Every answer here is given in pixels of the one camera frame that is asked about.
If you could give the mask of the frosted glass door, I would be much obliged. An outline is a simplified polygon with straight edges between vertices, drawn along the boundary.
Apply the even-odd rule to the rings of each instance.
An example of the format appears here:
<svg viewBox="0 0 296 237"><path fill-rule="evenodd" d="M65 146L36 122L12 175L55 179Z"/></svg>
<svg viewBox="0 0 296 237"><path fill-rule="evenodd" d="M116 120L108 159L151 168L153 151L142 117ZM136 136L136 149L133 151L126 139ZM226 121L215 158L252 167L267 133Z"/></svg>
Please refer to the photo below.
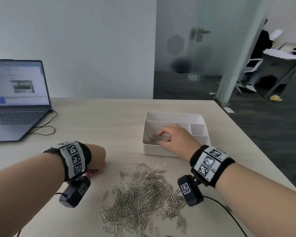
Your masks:
<svg viewBox="0 0 296 237"><path fill-rule="evenodd" d="M157 0L154 71L222 76L229 60L239 11L236 0ZM211 31L196 42L198 28ZM179 34L184 50L167 51L167 40Z"/></svg>

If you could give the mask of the white divided organizer tray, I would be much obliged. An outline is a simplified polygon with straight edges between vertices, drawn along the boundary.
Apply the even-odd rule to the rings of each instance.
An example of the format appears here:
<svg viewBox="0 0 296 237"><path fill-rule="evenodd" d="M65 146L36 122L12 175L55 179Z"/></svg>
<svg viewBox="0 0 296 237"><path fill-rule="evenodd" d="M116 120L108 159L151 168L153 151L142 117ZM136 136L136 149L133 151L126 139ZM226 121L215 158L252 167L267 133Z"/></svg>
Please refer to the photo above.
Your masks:
<svg viewBox="0 0 296 237"><path fill-rule="evenodd" d="M147 135L156 135L158 131L170 123L177 124L187 130L201 144L211 146L211 141L208 134L208 129L203 117L199 114L172 113L148 111L145 115L143 127L143 139ZM161 146L146 145L143 143L143 154L153 156L175 157L169 151L166 151Z"/></svg>

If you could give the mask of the white office chair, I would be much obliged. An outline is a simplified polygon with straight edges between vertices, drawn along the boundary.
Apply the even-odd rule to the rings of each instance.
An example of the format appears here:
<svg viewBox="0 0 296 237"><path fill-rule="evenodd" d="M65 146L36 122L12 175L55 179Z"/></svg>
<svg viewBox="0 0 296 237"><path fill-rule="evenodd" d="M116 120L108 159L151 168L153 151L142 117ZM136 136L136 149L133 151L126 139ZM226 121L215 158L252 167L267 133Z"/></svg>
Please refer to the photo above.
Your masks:
<svg viewBox="0 0 296 237"><path fill-rule="evenodd" d="M237 82L235 84L235 87L234 87L237 95L241 96L243 90L251 92L251 93L256 92L254 85L251 84L250 88L248 88L247 86L248 86L248 83L250 82L250 80L252 79L252 76L257 75L257 73L260 75L259 68L262 63L263 63L262 58L248 60L247 65L241 71L241 73L237 79Z"/></svg>

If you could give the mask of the black left wristband with markers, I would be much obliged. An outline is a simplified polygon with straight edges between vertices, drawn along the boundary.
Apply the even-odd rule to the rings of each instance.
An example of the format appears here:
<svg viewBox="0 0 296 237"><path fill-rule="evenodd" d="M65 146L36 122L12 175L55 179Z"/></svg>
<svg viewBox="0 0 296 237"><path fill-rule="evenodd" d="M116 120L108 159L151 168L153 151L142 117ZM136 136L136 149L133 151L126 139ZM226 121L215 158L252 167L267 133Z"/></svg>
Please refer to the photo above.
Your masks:
<svg viewBox="0 0 296 237"><path fill-rule="evenodd" d="M65 173L64 182L76 180L85 174L92 158L90 149L77 141L58 143L43 153L60 157Z"/></svg>

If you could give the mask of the person's right hand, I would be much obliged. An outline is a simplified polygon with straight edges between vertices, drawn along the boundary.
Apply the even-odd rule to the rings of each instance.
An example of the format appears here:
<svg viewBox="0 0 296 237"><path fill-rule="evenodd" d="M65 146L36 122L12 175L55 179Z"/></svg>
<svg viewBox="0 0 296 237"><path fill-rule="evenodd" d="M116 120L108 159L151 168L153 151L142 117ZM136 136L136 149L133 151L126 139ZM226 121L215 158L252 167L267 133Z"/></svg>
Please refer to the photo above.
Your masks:
<svg viewBox="0 0 296 237"><path fill-rule="evenodd" d="M189 162L202 145L181 126L174 123L170 125L173 125L171 145L162 147L176 157Z"/></svg>

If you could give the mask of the loose pile of metal paperclips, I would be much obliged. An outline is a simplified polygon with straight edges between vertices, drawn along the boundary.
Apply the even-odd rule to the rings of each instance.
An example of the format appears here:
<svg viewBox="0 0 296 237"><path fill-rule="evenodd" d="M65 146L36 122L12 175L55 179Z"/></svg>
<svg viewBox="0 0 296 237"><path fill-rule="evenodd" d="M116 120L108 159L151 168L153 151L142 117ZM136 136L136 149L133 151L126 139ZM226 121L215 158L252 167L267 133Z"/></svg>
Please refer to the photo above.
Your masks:
<svg viewBox="0 0 296 237"><path fill-rule="evenodd" d="M161 220L176 221L176 228L187 233L187 221L182 216L186 201L180 196L180 189L166 181L166 170L153 170L146 163L136 164L136 171L129 175L119 171L119 176L129 177L124 185L120 183L112 188L114 203L111 207L102 206L99 216L106 224L102 230L114 237L124 237L123 231L136 237L159 237L158 224L153 222L153 215Z"/></svg>

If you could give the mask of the person's right forearm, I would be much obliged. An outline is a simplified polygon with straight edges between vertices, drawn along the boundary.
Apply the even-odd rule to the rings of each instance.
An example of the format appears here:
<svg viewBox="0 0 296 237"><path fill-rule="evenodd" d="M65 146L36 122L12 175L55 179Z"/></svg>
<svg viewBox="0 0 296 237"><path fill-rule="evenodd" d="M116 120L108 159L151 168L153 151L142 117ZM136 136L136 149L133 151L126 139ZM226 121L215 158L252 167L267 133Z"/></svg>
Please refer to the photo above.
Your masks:
<svg viewBox="0 0 296 237"><path fill-rule="evenodd" d="M215 188L256 237L296 237L296 191L238 163L222 172Z"/></svg>

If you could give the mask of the person's left forearm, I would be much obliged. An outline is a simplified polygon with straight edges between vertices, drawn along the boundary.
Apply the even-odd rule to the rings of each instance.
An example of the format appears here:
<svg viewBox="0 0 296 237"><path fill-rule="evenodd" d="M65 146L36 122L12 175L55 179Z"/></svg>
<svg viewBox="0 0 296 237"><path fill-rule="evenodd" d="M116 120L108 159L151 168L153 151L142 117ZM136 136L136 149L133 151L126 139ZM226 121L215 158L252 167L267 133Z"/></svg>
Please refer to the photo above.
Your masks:
<svg viewBox="0 0 296 237"><path fill-rule="evenodd" d="M0 237L13 237L49 202L64 182L56 154L43 153L0 170Z"/></svg>

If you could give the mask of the dark grey laptop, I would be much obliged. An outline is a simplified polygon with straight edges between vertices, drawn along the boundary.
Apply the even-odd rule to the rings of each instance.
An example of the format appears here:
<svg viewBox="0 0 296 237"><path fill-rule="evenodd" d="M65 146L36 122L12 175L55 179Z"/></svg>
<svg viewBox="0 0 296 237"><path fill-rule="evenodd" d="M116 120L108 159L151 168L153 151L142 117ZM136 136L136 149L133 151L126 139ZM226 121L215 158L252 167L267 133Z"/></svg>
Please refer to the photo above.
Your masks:
<svg viewBox="0 0 296 237"><path fill-rule="evenodd" d="M42 60L0 59L0 142L17 142L51 112Z"/></svg>

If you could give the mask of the person's left hand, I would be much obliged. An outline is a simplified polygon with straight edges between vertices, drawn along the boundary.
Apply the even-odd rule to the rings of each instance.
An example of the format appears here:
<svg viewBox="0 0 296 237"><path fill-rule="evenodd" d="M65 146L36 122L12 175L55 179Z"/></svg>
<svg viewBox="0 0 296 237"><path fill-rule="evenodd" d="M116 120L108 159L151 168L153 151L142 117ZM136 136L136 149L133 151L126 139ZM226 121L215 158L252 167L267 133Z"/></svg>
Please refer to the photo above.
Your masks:
<svg viewBox="0 0 296 237"><path fill-rule="evenodd" d="M106 150L95 144L85 144L91 151L91 162L87 169L100 169L104 170L106 168Z"/></svg>

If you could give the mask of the bunch of silver clips inside organizer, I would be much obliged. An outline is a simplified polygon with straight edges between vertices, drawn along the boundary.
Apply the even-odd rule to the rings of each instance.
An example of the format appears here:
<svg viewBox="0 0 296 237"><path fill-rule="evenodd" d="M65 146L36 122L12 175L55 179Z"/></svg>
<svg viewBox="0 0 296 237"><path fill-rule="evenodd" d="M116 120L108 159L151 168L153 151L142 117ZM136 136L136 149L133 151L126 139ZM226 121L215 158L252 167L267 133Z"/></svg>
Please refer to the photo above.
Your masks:
<svg viewBox="0 0 296 237"><path fill-rule="evenodd" d="M160 142L167 141L169 137L170 137L169 135L147 135L143 139L143 143L146 145L159 146Z"/></svg>

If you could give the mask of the black wristband with markers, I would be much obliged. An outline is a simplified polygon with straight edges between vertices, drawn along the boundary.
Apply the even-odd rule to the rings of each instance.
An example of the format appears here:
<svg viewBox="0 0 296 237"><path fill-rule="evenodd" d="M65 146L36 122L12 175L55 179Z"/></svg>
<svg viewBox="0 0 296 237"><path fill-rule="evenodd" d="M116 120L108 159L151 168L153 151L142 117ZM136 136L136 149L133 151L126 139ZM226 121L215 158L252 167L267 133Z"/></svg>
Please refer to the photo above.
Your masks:
<svg viewBox="0 0 296 237"><path fill-rule="evenodd" d="M85 174L92 158L90 149L77 141L58 143L43 153L60 157L65 173L64 182L76 180Z"/></svg>
<svg viewBox="0 0 296 237"><path fill-rule="evenodd" d="M235 161L213 146L201 146L191 157L191 173L205 186L216 187L222 173Z"/></svg>

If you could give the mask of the white paper sheet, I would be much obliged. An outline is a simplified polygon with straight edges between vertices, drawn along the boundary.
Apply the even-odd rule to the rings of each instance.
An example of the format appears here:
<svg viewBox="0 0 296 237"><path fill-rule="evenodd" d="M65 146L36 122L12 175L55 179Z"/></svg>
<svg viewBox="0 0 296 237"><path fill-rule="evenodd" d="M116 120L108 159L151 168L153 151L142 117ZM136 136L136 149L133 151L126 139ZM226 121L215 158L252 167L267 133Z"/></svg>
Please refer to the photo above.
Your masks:
<svg viewBox="0 0 296 237"><path fill-rule="evenodd" d="M274 31L269 35L269 38L270 38L270 40L274 41L274 40L276 40L276 39L277 39L282 33L283 33L283 30L281 30L281 29L274 30Z"/></svg>

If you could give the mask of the white office desk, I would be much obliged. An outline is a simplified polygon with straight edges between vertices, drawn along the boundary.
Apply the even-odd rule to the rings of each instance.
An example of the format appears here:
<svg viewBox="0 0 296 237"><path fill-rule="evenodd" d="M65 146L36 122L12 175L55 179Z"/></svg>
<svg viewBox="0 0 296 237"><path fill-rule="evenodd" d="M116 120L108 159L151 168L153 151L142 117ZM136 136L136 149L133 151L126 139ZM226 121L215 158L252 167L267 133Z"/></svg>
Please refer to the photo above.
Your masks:
<svg viewBox="0 0 296 237"><path fill-rule="evenodd" d="M281 84L288 84L296 72L296 55L280 49L267 49L263 54L262 76L276 77L275 84L263 97L269 99Z"/></svg>

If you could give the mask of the black right wristband with markers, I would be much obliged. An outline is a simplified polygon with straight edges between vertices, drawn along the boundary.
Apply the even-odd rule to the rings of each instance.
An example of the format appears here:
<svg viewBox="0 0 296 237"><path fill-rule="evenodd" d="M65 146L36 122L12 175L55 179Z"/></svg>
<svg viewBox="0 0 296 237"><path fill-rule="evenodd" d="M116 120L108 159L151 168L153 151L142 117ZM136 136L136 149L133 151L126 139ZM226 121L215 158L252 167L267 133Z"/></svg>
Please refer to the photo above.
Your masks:
<svg viewBox="0 0 296 237"><path fill-rule="evenodd" d="M216 187L222 173L235 161L213 146L201 146L191 157L191 173L205 186Z"/></svg>

